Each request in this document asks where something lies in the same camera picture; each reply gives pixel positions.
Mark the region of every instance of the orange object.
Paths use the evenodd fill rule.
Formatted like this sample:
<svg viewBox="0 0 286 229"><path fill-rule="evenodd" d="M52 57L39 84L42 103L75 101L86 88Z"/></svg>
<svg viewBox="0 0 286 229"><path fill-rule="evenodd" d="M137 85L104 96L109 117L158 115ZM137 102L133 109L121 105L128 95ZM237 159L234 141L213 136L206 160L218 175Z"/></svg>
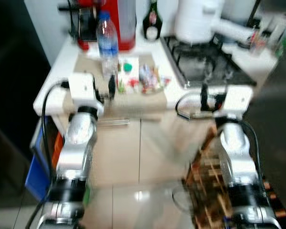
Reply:
<svg viewBox="0 0 286 229"><path fill-rule="evenodd" d="M62 146L63 146L63 138L61 134L58 132L56 139L55 139L54 152L52 155L52 165L53 165L53 168L55 169L58 163L59 155L61 154Z"/></svg>

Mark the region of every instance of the cabinet door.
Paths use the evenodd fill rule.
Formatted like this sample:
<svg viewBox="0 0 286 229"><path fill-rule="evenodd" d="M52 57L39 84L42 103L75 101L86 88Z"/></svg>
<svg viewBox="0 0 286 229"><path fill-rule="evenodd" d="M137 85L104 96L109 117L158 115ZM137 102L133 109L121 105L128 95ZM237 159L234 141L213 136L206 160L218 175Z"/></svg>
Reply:
<svg viewBox="0 0 286 229"><path fill-rule="evenodd" d="M100 125L93 150L92 186L137 184L139 152L140 120L130 120L128 125Z"/></svg>
<svg viewBox="0 0 286 229"><path fill-rule="evenodd" d="M167 111L160 122L142 121L140 182L182 178L212 120L186 121Z"/></svg>

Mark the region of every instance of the bottle cap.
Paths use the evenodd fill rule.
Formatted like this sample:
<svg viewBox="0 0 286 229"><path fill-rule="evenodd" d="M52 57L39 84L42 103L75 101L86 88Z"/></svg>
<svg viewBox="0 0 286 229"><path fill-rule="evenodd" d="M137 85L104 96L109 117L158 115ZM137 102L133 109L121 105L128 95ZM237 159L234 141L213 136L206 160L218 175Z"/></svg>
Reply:
<svg viewBox="0 0 286 229"><path fill-rule="evenodd" d="M110 19L110 15L108 11L101 11L99 14L99 19L100 20L109 20Z"/></svg>

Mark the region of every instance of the white countertop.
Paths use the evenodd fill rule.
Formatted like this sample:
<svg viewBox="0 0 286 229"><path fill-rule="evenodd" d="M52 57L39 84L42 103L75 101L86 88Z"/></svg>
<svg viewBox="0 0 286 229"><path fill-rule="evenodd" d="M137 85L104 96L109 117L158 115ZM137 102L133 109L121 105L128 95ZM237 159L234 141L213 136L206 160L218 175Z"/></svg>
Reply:
<svg viewBox="0 0 286 229"><path fill-rule="evenodd" d="M257 87L255 87L255 92L260 89L267 76L276 65L277 59L271 54L269 50L264 50L262 54L258 57L250 54L248 50L243 50L238 48L236 45L224 45L223 50L225 52L231 53L232 58L236 64L239 65L252 79L257 81ZM53 65L47 79L45 80L41 90L39 91L33 107L38 115L41 115L43 99L48 89L56 82L68 79L68 76L73 72L74 66L78 54L83 53L71 37L68 37ZM185 90L183 89L178 79L176 78L174 71L169 63L166 53L162 47L160 39L156 42L148 42L140 34L139 30L136 34L136 46L130 52L130 55L139 54L152 54L155 65L159 67L159 74L170 76L172 78L169 85L165 88L164 93L167 99L167 108L174 108L175 103L178 99L190 91L200 92L200 89L196 90ZM87 57L99 58L99 51L97 43L92 43L88 52L86 52ZM70 100L70 93L64 89L57 88L50 93L48 101L46 114L48 115L60 115L64 113L73 112L72 108L70 110L65 110L63 107L64 100Z"/></svg>

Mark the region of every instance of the cabinet handle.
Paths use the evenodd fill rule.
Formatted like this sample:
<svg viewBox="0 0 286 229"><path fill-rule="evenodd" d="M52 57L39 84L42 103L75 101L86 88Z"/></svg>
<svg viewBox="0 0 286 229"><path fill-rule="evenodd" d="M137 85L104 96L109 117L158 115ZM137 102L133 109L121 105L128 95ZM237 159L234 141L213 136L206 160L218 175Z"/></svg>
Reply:
<svg viewBox="0 0 286 229"><path fill-rule="evenodd" d="M115 126L115 125L129 125L129 119L104 119L98 121L98 126Z"/></svg>

